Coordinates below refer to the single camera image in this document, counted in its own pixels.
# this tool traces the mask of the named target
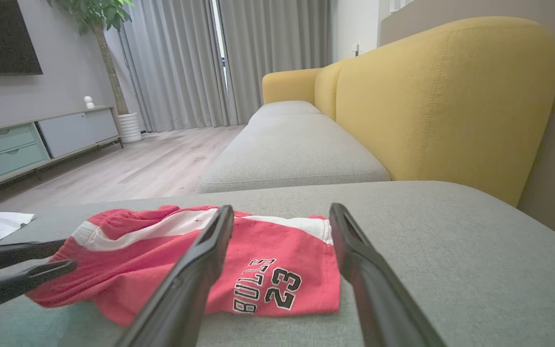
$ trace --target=gray fabric surface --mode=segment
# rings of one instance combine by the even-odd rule
[[[282,117],[284,115],[295,116],[299,114],[322,114],[322,112],[307,101],[280,101],[279,103],[262,105],[250,119],[250,122],[266,117]]]
[[[128,200],[37,211],[2,243],[70,235],[106,209],[232,204],[257,215],[328,217],[348,207],[449,346],[555,346],[555,232],[469,187],[444,182],[374,182],[284,187]],[[40,262],[0,271],[18,272]],[[352,288],[342,281],[336,314],[203,319],[199,346],[360,346]],[[0,306],[0,346],[109,346],[123,329],[91,303],[42,309],[27,298]]]
[[[267,73],[331,63],[330,2],[218,0],[224,33],[229,98],[239,123],[262,105]]]
[[[143,1],[128,11],[124,43],[138,68],[150,129],[239,124],[227,103],[211,0]]]
[[[207,170],[199,193],[391,180],[383,165],[323,114],[259,112]]]

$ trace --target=tree trunk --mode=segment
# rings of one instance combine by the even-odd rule
[[[106,66],[106,72],[108,73],[110,86],[111,88],[113,88],[113,93],[115,95],[117,111],[119,111],[119,114],[129,114],[128,106],[125,104],[123,92],[121,91],[121,85],[119,84],[119,78],[117,77],[117,70],[115,70],[115,64],[113,64],[113,57],[110,55],[110,50],[108,49],[108,45],[106,44],[106,38],[104,37],[104,27],[100,24],[94,24],[93,26],[91,26],[91,29],[95,34],[95,38],[97,38],[97,44],[100,46],[100,52],[102,53],[104,66]]]

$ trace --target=potted plant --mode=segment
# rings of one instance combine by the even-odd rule
[[[104,37],[104,27],[106,27],[106,30],[114,27],[119,31],[123,22],[132,20],[130,14],[125,11],[123,6],[125,3],[130,6],[134,6],[134,4],[130,0],[46,0],[46,2],[48,2],[51,7],[53,6],[53,2],[55,2],[60,9],[70,13],[79,24],[79,33],[81,35],[93,31],[97,39],[97,44],[100,47],[100,53],[102,53],[102,60],[104,60],[104,66],[108,73],[110,86],[113,88],[113,93],[115,95],[115,103],[117,105],[117,111],[119,112],[119,122],[121,123],[121,127],[124,128],[124,134],[121,140],[124,143],[142,140],[143,138],[140,135],[140,130],[138,130],[137,133],[132,131],[130,134],[126,134],[126,128],[133,127],[138,129],[137,115],[136,113],[130,114],[128,106],[125,103],[121,85],[119,84],[119,78],[117,77],[117,70],[115,70],[113,58],[106,44],[106,38]]]

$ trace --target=ribbed white pot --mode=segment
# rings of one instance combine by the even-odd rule
[[[121,142],[132,143],[143,139],[141,136],[141,128],[138,126],[137,113],[119,115],[119,124],[121,125]]]

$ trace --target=white figurine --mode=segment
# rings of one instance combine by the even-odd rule
[[[93,99],[90,96],[86,96],[84,101],[87,103],[87,108],[94,108]]]

